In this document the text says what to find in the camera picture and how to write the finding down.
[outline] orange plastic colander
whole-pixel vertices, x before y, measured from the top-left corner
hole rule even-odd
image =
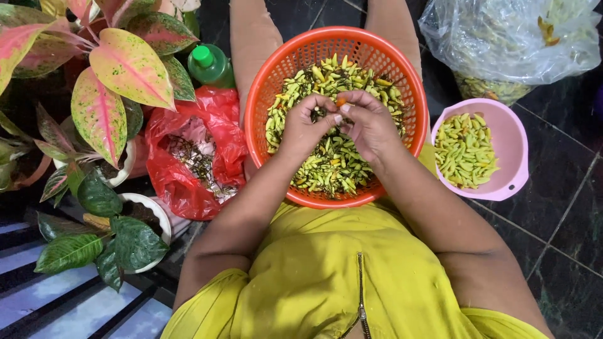
[[[339,62],[347,55],[348,60],[363,68],[372,68],[377,75],[387,74],[394,81],[405,104],[413,105],[406,119],[403,142],[418,157],[427,134],[429,113],[423,85],[412,64],[394,45],[375,34],[359,28],[333,26],[311,30],[287,41],[256,75],[245,108],[245,137],[256,166],[262,166],[271,156],[266,141],[267,109],[274,103],[274,96],[282,91],[285,79],[334,53]],[[311,208],[344,208],[369,203],[383,196],[385,189],[373,178],[367,186],[358,186],[356,193],[332,198],[324,192],[290,186],[287,198]]]

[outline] pink bowl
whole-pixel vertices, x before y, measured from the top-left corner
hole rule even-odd
[[[507,106],[490,99],[469,99],[444,109],[431,133],[435,143],[440,125],[451,116],[469,113],[471,117],[482,112],[486,126],[492,134],[492,147],[499,158],[500,169],[490,177],[490,181],[479,185],[478,189],[458,189],[452,186],[438,169],[440,181],[451,191],[467,198],[501,201],[517,193],[528,181],[528,137],[522,122]]]

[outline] orange chili pepper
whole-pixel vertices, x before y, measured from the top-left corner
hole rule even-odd
[[[335,104],[337,105],[337,107],[341,107],[346,104],[346,99],[339,98],[339,99],[337,99],[337,102]]]

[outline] person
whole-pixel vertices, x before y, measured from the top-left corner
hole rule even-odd
[[[365,29],[421,74],[405,1],[368,9]],[[255,74],[283,42],[264,0],[231,0],[230,15],[244,112]],[[186,255],[162,338],[553,338],[503,239],[434,176],[429,138],[417,160],[372,95],[338,98],[354,106],[311,95],[289,111],[279,151]],[[330,114],[313,124],[315,106]],[[342,118],[389,197],[331,210],[282,202]]]

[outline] plastic bag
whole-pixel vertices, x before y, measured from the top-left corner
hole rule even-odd
[[[248,153],[245,135],[239,128],[239,99],[234,89],[203,86],[195,91],[198,106],[177,101],[177,112],[155,108],[145,130],[149,146],[147,169],[157,196],[176,215],[195,220],[210,220],[220,211],[201,180],[166,151],[169,138],[192,116],[201,118],[213,136],[216,152],[212,162],[214,177],[223,184],[240,186],[245,183],[243,160]]]
[[[599,0],[429,0],[419,27],[465,98],[507,105],[541,84],[597,67]],[[546,46],[538,17],[554,26]]]

